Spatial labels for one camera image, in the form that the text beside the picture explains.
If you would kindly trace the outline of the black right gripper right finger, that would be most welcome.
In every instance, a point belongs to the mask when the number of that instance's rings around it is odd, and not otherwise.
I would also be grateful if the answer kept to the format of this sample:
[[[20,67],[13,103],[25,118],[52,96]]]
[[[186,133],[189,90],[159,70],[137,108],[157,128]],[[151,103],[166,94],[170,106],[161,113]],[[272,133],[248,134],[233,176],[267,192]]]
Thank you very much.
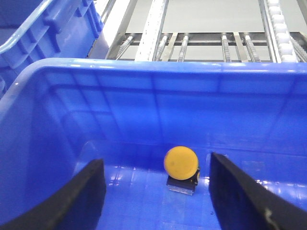
[[[209,192],[223,230],[305,230],[306,211],[275,195],[226,156],[211,153]]]

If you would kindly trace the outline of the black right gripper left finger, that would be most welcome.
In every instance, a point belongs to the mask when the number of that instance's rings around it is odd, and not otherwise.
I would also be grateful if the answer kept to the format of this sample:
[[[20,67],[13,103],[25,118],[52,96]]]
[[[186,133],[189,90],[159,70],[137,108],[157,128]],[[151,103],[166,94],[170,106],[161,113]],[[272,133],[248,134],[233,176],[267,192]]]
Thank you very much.
[[[2,230],[94,230],[106,196],[103,159],[90,161],[56,193]]]

